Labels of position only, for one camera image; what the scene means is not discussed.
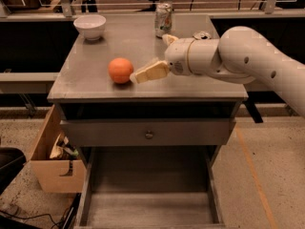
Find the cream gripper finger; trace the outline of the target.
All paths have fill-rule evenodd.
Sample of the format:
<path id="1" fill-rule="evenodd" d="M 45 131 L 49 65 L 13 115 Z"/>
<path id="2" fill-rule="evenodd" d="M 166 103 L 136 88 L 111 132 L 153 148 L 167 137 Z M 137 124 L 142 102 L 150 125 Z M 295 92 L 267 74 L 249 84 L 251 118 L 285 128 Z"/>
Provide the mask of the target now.
<path id="1" fill-rule="evenodd" d="M 166 77 L 170 72 L 170 67 L 165 60 L 155 58 L 150 63 L 137 69 L 130 75 L 132 83 L 140 84 L 147 81 L 161 79 Z"/>
<path id="2" fill-rule="evenodd" d="M 174 41 L 178 40 L 178 37 L 171 34 L 164 34 L 162 40 L 167 47 L 169 47 Z"/>

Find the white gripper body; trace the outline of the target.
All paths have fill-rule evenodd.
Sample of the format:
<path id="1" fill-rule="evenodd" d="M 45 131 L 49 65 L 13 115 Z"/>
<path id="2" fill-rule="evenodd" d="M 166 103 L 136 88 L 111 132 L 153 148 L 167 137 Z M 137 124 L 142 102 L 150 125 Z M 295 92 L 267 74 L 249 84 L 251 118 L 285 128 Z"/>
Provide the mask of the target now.
<path id="1" fill-rule="evenodd" d="M 192 42 L 192 38 L 180 38 L 173 41 L 165 50 L 165 60 L 169 64 L 170 70 L 173 74 L 192 74 L 188 61 L 188 52 Z"/>

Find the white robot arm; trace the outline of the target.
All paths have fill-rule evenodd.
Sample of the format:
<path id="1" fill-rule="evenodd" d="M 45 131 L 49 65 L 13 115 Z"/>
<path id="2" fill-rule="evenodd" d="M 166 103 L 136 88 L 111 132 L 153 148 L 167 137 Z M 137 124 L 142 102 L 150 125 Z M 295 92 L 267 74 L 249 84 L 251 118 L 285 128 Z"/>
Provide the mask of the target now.
<path id="1" fill-rule="evenodd" d="M 259 32 L 239 26 L 217 39 L 204 39 L 198 32 L 190 38 L 165 34 L 162 40 L 167 45 L 164 58 L 132 73 L 132 82 L 144 83 L 169 73 L 206 74 L 237 84 L 257 80 L 305 116 L 305 65 L 277 49 Z"/>

